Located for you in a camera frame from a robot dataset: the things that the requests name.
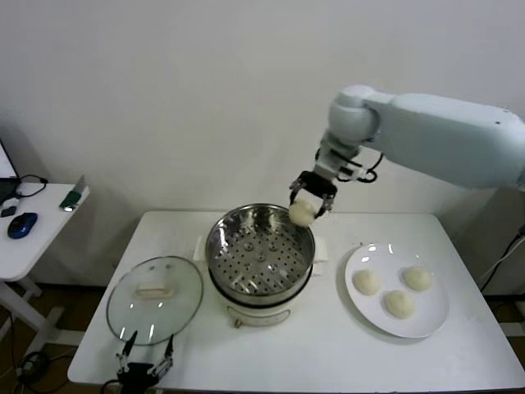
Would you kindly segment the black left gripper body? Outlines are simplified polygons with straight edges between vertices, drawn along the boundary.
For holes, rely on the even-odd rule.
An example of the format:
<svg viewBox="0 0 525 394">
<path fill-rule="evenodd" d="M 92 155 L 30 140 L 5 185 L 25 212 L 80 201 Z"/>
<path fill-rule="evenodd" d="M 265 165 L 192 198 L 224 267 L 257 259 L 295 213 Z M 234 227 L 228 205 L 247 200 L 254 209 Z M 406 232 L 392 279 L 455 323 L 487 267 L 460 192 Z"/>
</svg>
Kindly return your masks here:
<svg viewBox="0 0 525 394">
<path fill-rule="evenodd" d="M 128 369 L 116 373 L 122 394 L 144 394 L 158 384 L 158 376 L 153 374 L 154 365 L 129 363 Z"/>
</svg>

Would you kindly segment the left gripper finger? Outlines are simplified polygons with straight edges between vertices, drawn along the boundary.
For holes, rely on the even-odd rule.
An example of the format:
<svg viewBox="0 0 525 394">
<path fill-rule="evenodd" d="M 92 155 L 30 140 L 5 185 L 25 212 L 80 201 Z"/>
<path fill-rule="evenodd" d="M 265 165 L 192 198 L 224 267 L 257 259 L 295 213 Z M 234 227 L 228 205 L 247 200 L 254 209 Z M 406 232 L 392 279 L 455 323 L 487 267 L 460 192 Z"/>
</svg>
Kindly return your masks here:
<svg viewBox="0 0 525 394">
<path fill-rule="evenodd" d="M 135 363 L 129 363 L 128 358 L 135 344 L 137 335 L 138 332 L 134 331 L 131 338 L 125 343 L 122 352 L 116 354 L 116 358 L 118 360 L 118 370 L 116 372 L 117 374 L 129 373 L 131 369 L 135 367 Z"/>
<path fill-rule="evenodd" d="M 149 375 L 165 376 L 169 369 L 173 366 L 173 339 L 174 335 L 171 334 L 167 342 L 167 347 L 165 349 L 163 358 L 148 371 Z"/>
</svg>

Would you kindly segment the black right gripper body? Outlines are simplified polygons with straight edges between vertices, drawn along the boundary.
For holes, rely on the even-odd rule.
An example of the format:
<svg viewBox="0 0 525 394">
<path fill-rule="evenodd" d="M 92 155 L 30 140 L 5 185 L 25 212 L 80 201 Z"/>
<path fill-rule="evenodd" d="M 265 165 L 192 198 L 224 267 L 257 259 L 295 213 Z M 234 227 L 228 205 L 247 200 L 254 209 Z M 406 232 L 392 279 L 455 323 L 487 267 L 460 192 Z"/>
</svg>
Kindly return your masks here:
<svg viewBox="0 0 525 394">
<path fill-rule="evenodd" d="M 302 190 L 318 198 L 321 198 L 323 195 L 336 196 L 337 193 L 337 187 L 331 181 L 315 172 L 303 171 L 294 181 L 302 181 L 304 183 Z"/>
</svg>

